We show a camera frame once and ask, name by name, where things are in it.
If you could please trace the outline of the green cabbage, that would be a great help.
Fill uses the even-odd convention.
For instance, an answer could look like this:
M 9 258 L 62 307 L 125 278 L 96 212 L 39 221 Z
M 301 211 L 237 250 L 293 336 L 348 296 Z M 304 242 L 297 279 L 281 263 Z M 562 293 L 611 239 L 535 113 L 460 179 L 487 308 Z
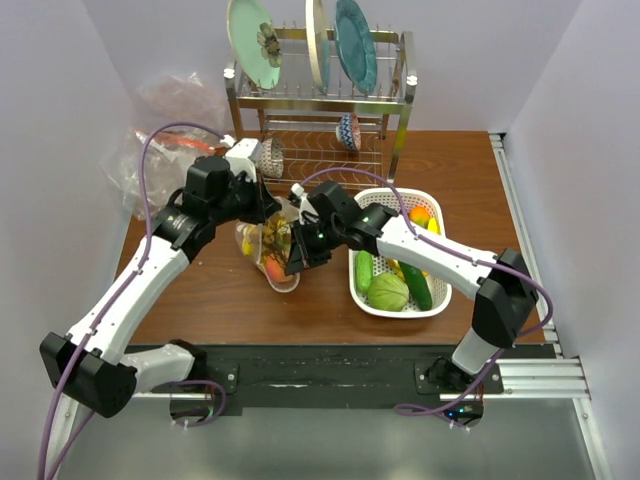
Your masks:
M 373 277 L 367 300 L 374 309 L 400 312 L 409 301 L 409 288 L 397 275 L 381 273 Z

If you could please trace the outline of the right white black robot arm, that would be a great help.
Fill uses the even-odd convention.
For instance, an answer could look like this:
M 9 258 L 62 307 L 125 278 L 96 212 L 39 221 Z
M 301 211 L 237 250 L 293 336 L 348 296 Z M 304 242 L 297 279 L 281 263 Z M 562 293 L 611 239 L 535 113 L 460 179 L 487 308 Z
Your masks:
M 494 254 L 457 243 L 411 222 L 405 207 L 362 207 L 332 181 L 311 192 L 296 184 L 290 198 L 299 218 L 292 225 L 287 273 L 321 266 L 345 245 L 426 271 L 473 300 L 469 330 L 448 358 L 426 372 L 433 383 L 469 392 L 489 361 L 513 346 L 538 302 L 524 258 L 515 250 Z

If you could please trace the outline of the yellow banana pair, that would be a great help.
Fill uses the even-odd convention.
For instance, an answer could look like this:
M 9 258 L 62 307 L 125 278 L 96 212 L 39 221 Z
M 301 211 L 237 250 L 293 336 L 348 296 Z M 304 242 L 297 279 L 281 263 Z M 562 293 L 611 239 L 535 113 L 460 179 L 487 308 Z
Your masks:
M 437 220 L 434 217 L 429 217 L 428 219 L 419 219 L 418 217 L 411 217 L 411 220 L 418 226 L 435 233 L 437 235 L 440 234 L 440 229 L 437 223 Z M 400 264 L 395 259 L 386 259 L 389 266 L 393 269 L 393 271 L 400 276 L 402 280 L 404 280 L 404 274 L 400 268 Z

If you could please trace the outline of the mint green flower plate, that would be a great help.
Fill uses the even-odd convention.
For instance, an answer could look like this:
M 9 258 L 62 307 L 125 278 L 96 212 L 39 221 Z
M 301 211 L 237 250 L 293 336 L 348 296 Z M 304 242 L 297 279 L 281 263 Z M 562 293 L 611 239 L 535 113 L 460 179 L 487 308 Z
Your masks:
M 230 1 L 227 33 L 237 63 L 254 85 L 274 89 L 283 54 L 271 16 L 261 1 Z

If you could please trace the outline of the brown patterned bowl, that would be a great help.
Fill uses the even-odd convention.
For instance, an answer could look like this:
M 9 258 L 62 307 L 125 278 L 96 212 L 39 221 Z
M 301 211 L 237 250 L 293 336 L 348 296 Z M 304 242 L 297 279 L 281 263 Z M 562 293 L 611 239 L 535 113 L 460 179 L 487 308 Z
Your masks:
M 277 179 L 282 177 L 284 172 L 284 147 L 278 138 L 271 137 L 262 143 L 257 168 L 267 177 Z

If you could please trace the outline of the dark green cucumber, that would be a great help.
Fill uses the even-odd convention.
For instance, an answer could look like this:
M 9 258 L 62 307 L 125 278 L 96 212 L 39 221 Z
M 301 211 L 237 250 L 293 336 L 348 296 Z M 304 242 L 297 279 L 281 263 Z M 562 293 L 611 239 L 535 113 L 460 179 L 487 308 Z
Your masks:
M 407 284 L 414 302 L 421 311 L 431 310 L 433 307 L 432 296 L 422 271 L 414 266 L 399 262 L 405 283 Z

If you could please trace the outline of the toy mango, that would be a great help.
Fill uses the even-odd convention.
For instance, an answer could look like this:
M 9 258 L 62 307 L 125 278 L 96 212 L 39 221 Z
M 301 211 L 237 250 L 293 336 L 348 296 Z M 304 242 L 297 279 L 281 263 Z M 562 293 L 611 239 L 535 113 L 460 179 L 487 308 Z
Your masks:
M 427 228 L 431 214 L 425 206 L 418 205 L 411 209 L 409 218 L 414 224 L 422 228 Z

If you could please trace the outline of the pile of clear plastic bags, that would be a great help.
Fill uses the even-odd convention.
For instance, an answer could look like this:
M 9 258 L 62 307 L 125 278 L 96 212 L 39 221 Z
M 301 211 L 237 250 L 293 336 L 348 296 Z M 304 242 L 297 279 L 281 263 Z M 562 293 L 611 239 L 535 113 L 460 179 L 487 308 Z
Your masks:
M 175 124 L 155 135 L 149 145 L 145 144 L 149 129 L 131 129 L 102 164 L 124 208 L 142 221 L 139 167 L 144 167 L 149 211 L 154 215 L 184 185 L 196 158 L 223 149 L 220 137 L 230 131 L 230 114 L 221 93 L 195 72 L 159 76 L 138 89 L 136 100 L 144 120 Z

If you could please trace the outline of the light green bumpy gourd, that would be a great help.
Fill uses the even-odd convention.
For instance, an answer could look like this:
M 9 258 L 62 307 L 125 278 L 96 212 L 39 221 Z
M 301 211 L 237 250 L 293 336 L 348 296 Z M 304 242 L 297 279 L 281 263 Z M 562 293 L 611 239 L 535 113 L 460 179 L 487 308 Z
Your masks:
M 355 285 L 359 293 L 367 294 L 374 277 L 373 256 L 364 250 L 355 256 Z

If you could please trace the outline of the steel dish rack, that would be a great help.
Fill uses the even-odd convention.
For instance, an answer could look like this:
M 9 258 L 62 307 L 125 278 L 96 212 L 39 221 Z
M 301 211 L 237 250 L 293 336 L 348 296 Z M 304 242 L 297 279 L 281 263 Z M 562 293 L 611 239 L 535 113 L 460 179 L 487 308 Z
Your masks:
M 236 135 L 276 137 L 284 146 L 283 175 L 270 184 L 283 190 L 318 171 L 355 190 L 394 182 L 418 87 L 413 33 L 373 31 L 378 82 L 371 95 L 355 88 L 336 54 L 330 56 L 328 91 L 321 94 L 313 83 L 304 29 L 283 27 L 276 33 L 284 64 L 274 89 L 254 85 L 234 58 L 223 74 Z M 347 113 L 358 117 L 357 152 L 336 138 Z

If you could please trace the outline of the cream rimmed plate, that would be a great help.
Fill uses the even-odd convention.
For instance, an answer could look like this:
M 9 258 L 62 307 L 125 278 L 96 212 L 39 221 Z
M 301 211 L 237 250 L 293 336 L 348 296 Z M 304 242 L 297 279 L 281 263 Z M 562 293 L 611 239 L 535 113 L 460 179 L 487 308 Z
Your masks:
M 305 1 L 305 31 L 313 83 L 321 94 L 326 94 L 330 76 L 330 42 L 321 0 Z

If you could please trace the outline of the teal blue plate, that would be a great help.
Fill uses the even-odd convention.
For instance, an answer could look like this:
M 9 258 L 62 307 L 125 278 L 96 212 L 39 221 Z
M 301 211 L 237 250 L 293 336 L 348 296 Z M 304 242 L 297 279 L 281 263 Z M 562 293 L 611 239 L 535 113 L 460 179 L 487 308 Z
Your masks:
M 336 2 L 334 37 L 345 74 L 360 93 L 371 95 L 377 85 L 377 57 L 368 22 L 356 1 Z

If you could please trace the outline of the yellow banana bunch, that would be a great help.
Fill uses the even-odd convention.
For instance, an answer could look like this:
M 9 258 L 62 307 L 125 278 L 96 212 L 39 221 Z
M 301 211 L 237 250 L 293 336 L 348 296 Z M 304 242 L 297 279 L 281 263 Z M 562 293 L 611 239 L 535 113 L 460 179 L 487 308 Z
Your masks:
M 241 242 L 242 254 L 246 257 L 255 257 L 259 253 L 260 237 L 246 235 Z

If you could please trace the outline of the clear zip top bag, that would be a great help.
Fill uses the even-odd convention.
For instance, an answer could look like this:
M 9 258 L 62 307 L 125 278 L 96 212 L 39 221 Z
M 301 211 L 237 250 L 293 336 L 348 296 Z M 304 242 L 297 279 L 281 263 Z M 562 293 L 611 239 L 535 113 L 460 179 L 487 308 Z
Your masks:
M 298 209 L 283 197 L 276 200 L 281 209 L 264 223 L 238 221 L 235 240 L 243 256 L 264 274 L 274 291 L 290 293 L 300 281 L 299 273 L 285 273 L 293 238 L 291 223 L 298 219 Z

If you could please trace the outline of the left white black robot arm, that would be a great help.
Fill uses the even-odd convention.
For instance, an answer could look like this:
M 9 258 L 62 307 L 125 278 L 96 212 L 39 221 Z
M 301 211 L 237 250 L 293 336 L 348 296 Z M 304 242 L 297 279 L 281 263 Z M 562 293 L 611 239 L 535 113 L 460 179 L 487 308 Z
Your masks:
M 104 418 L 136 393 L 175 383 L 185 392 L 207 380 L 206 354 L 183 340 L 128 355 L 133 333 L 167 286 L 211 242 L 218 226 L 259 224 L 281 208 L 253 159 L 226 154 L 198 158 L 186 184 L 152 223 L 134 258 L 99 303 L 70 331 L 49 333 L 39 350 L 56 392 Z

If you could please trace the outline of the blue patterned bowl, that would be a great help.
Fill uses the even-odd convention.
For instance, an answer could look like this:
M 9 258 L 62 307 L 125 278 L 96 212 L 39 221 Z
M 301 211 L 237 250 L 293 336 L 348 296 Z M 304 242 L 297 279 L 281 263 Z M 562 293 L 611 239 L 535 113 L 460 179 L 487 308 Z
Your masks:
M 355 113 L 343 115 L 336 127 L 337 140 L 351 152 L 361 149 L 361 133 L 358 117 Z

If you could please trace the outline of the toy peach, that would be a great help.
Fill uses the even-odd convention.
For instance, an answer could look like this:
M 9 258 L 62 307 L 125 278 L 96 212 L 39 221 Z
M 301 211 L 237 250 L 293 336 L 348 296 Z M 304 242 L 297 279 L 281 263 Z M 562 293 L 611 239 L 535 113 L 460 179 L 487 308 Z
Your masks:
M 265 259 L 264 268 L 269 280 L 275 283 L 287 283 L 293 279 L 291 275 L 287 275 L 285 268 L 280 262 L 271 256 Z

